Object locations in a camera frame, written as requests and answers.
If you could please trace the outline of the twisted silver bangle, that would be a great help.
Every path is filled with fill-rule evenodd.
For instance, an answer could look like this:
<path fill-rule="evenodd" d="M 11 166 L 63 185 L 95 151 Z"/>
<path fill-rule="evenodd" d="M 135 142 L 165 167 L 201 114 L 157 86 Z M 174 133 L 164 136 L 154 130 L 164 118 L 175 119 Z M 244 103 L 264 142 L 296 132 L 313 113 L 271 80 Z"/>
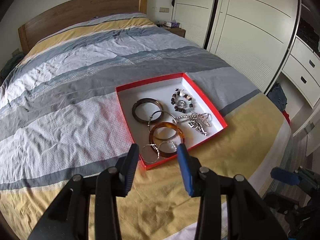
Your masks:
<path fill-rule="evenodd" d="M 159 144 L 158 149 L 165 154 L 175 154 L 177 145 L 174 141 L 163 141 Z"/>

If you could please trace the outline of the amber bangle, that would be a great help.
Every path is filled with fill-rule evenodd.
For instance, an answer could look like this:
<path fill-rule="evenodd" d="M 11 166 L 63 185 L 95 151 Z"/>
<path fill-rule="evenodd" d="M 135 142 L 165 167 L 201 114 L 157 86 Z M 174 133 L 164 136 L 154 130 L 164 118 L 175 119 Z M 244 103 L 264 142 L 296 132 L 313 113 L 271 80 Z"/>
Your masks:
<path fill-rule="evenodd" d="M 169 152 L 163 152 L 159 149 L 159 147 L 157 147 L 157 145 L 154 144 L 154 140 L 155 140 L 155 135 L 154 133 L 157 131 L 157 129 L 160 128 L 169 128 L 169 129 L 173 129 L 176 134 L 180 137 L 180 143 L 184 144 L 185 143 L 185 136 L 184 133 L 182 132 L 182 130 L 173 123 L 170 122 L 161 122 L 159 124 L 156 124 L 152 130 L 149 133 L 149 144 L 151 145 L 152 149 L 157 152 L 159 154 L 160 157 L 162 158 L 170 158 L 173 157 L 174 155 L 177 154 L 177 151 L 169 153 Z"/>

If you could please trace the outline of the large thin silver hoop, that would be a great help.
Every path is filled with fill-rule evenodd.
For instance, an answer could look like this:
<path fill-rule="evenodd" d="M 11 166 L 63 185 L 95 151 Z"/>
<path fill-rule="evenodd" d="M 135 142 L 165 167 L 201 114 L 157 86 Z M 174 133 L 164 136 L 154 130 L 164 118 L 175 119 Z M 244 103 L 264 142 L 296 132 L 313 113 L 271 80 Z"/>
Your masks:
<path fill-rule="evenodd" d="M 162 120 L 163 113 L 165 113 L 165 114 L 171 116 L 171 120 L 173 121 L 173 124 L 175 124 L 175 125 L 177 124 L 176 118 L 171 113 L 169 113 L 168 111 L 165 111 L 165 110 L 157 110 L 149 116 L 148 125 L 147 125 L 149 133 L 151 133 L 151 122 L 153 120 L 153 116 L 157 113 L 161 113 L 159 116 L 160 120 Z M 159 138 L 159 137 L 156 137 L 155 135 L 153 135 L 153 137 L 157 140 L 160 140 L 160 141 L 168 141 L 168 140 L 176 137 L 176 135 L 177 135 L 177 132 L 175 132 L 175 134 L 173 134 L 172 136 L 170 136 L 168 138 Z"/>

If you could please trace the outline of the dark brown bangle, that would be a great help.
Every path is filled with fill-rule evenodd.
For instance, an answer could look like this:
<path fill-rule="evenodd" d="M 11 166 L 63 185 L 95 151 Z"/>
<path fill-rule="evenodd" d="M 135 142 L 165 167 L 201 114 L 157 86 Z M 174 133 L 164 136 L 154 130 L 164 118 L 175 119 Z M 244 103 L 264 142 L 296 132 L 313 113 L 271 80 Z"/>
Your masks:
<path fill-rule="evenodd" d="M 137 122 L 139 122 L 139 123 L 141 123 L 141 124 L 146 124 L 146 125 L 147 125 L 149 121 L 148 121 L 148 120 L 141 119 L 141 118 L 136 114 L 136 110 L 137 110 L 138 106 L 143 105 L 143 104 L 145 104 L 145 103 L 151 103 L 151 104 L 153 104 L 153 105 L 156 105 L 160 111 L 163 111 L 164 108 L 163 108 L 162 104 L 161 104 L 159 101 L 157 101 L 157 100 L 155 100 L 155 99 L 152 99 L 152 98 L 142 98 L 142 99 L 139 99 L 138 101 L 136 101 L 136 102 L 134 103 L 134 105 L 132 106 L 132 116 L 133 116 L 133 118 L 134 118 Z"/>

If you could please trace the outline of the red jewelry box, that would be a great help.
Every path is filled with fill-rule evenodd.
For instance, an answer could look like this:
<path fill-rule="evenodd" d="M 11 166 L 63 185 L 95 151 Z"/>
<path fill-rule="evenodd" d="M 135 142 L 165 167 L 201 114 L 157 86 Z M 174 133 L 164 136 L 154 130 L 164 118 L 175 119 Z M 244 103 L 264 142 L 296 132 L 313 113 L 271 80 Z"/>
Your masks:
<path fill-rule="evenodd" d="M 120 104 L 129 133 L 140 148 L 140 159 L 146 170 L 166 163 L 176 157 L 162 158 L 149 144 L 149 131 L 146 124 L 137 122 L 132 116 L 132 106 L 142 98 L 152 98 L 159 101 L 164 110 L 171 113 L 177 120 L 177 126 L 185 136 L 187 149 L 195 148 L 219 134 L 227 127 L 227 123 L 219 111 L 208 99 L 204 92 L 185 73 L 170 74 L 140 80 L 116 87 L 116 95 Z M 159 110 L 156 105 L 145 103 L 138 106 L 136 114 L 144 120 Z M 170 122 L 171 116 L 163 113 L 162 120 L 157 113 L 153 116 L 151 129 L 161 122 Z M 190 128 L 188 122 L 197 120 L 207 132 L 203 136 L 195 129 Z M 154 133 L 156 137 L 168 138 L 175 134 L 173 129 L 160 128 Z M 173 139 L 178 147 L 180 137 L 176 135 Z"/>

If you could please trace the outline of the striped duvet cover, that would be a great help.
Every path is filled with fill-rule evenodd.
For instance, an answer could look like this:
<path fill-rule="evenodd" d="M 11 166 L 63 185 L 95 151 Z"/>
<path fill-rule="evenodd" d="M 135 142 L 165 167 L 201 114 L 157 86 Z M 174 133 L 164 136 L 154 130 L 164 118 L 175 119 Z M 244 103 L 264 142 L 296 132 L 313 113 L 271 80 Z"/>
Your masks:
<path fill-rule="evenodd" d="M 289 124 L 244 75 L 135 12 L 68 27 L 38 42 L 1 85 L 1 213 L 27 239 L 74 174 L 93 176 L 132 144 L 116 87 L 185 73 L 227 128 L 194 150 L 218 174 L 259 194 L 293 151 Z"/>

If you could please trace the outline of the white drawer unit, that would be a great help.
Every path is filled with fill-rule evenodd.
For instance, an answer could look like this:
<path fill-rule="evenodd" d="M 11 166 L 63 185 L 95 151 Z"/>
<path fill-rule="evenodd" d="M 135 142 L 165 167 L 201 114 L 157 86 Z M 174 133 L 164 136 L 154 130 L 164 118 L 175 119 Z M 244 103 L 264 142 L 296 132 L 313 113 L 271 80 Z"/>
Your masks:
<path fill-rule="evenodd" d="M 306 128 L 319 112 L 319 56 L 297 35 L 302 11 L 310 10 L 298 0 L 297 13 L 289 46 L 279 70 L 265 91 L 269 94 L 279 83 L 287 98 L 285 111 L 289 115 L 293 134 Z"/>

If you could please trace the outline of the wooden nightstand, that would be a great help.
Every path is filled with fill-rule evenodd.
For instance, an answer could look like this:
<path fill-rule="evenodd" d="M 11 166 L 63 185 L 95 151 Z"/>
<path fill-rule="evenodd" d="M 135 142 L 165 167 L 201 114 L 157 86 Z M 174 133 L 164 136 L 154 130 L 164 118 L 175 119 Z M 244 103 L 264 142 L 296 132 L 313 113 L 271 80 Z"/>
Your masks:
<path fill-rule="evenodd" d="M 185 38 L 185 29 L 182 28 L 169 28 L 166 26 L 161 26 L 162 29 L 169 31 L 173 34 L 176 34 L 177 36 Z"/>

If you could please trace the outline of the white wardrobe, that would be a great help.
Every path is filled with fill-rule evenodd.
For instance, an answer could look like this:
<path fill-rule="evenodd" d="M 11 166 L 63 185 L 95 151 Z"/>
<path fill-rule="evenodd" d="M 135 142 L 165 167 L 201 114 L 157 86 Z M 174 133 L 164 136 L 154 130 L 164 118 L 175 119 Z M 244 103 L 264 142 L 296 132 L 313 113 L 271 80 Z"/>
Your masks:
<path fill-rule="evenodd" d="M 267 91 L 296 29 L 299 0 L 175 0 L 186 39 Z"/>

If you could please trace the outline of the wooden headboard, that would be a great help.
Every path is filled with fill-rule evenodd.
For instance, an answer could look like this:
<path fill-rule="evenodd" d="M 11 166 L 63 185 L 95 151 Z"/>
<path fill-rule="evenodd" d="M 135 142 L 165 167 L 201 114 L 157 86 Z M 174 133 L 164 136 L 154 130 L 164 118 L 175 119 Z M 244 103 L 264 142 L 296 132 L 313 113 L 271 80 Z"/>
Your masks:
<path fill-rule="evenodd" d="M 71 25 L 129 12 L 146 13 L 148 0 L 70 0 L 29 20 L 18 28 L 22 51 L 27 54 L 41 39 Z"/>

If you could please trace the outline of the wall switch plate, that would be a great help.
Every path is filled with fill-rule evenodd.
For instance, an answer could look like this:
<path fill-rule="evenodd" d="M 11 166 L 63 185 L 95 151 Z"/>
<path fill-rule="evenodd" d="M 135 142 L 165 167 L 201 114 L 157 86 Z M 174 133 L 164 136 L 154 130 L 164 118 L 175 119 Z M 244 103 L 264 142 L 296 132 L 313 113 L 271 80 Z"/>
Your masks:
<path fill-rule="evenodd" d="M 163 13 L 169 13 L 170 9 L 169 8 L 163 8 L 160 7 L 159 12 L 163 12 Z"/>

